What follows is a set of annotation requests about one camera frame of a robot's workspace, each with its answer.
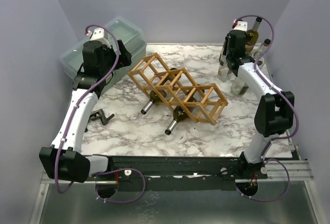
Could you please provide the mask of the green wine bottle white label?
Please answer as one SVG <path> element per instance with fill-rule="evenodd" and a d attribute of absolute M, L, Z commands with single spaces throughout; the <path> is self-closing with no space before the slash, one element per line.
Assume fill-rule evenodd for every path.
<path fill-rule="evenodd" d="M 179 94 L 180 100 L 182 100 L 183 102 L 199 102 L 202 100 L 202 96 L 200 95 L 198 90 L 195 90 L 192 94 L 191 94 L 191 92 L 192 92 L 192 90 L 188 90 L 185 94 L 184 93 Z M 178 125 L 178 123 L 180 123 L 186 119 L 190 119 L 186 110 L 182 106 L 179 106 L 179 105 L 177 105 L 174 108 L 172 117 L 173 117 L 172 121 L 170 122 L 167 129 L 165 130 L 166 135 L 170 135 L 173 132 L 173 130 L 175 129 L 175 127 Z"/>

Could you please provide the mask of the dark green wine bottle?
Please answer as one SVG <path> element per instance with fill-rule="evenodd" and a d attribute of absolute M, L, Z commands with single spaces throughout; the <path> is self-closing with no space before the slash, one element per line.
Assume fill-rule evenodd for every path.
<path fill-rule="evenodd" d="M 228 35 L 225 36 L 225 40 L 222 46 L 221 54 L 219 57 L 219 64 L 220 66 L 223 66 L 226 61 L 226 50 L 227 50 L 227 43 L 228 43 Z"/>

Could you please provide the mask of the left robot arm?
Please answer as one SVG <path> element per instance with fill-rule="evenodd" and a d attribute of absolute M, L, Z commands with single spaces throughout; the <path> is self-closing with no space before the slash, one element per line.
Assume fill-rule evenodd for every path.
<path fill-rule="evenodd" d="M 116 41 L 119 50 L 100 41 L 83 44 L 83 63 L 73 80 L 71 102 L 63 124 L 50 147 L 39 152 L 40 161 L 48 177 L 83 183 L 90 175 L 97 174 L 103 180 L 114 175 L 114 167 L 104 156 L 83 156 L 82 139 L 92 110 L 98 102 L 106 78 L 121 67 L 131 65 L 131 53 L 121 40 Z"/>

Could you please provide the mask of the clear square liquor bottle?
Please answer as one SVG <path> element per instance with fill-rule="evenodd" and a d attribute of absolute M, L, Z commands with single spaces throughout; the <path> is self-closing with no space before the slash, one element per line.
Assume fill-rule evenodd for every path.
<path fill-rule="evenodd" d="M 232 70 L 227 66 L 227 63 L 221 61 L 218 68 L 218 77 L 222 82 L 227 82 L 230 80 L 232 75 Z"/>

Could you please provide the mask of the green wine bottle brown label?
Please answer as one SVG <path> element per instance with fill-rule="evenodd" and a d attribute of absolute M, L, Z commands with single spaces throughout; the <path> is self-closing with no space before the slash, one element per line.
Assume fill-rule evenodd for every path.
<path fill-rule="evenodd" d="M 166 78 L 166 80 L 164 80 L 161 85 L 165 85 L 167 82 L 171 82 L 174 79 L 175 76 L 168 76 Z M 162 100 L 160 99 L 160 97 L 156 94 L 156 92 L 154 90 L 152 90 L 150 92 L 150 99 L 149 101 L 146 103 L 146 105 L 141 109 L 141 113 L 143 115 L 146 115 L 146 113 L 150 110 L 150 108 L 156 104 L 156 103 L 160 103 L 162 102 Z"/>

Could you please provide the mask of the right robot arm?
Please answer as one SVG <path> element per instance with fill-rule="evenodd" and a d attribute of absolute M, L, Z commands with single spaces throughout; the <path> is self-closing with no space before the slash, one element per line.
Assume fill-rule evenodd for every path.
<path fill-rule="evenodd" d="M 293 125 L 294 95 L 275 86 L 259 69 L 257 61 L 245 54 L 247 35 L 231 30 L 226 36 L 224 53 L 228 68 L 253 91 L 259 105 L 254 117 L 256 133 L 243 152 L 244 162 L 237 166 L 238 175 L 250 178 L 256 172 L 273 140 L 280 138 Z"/>

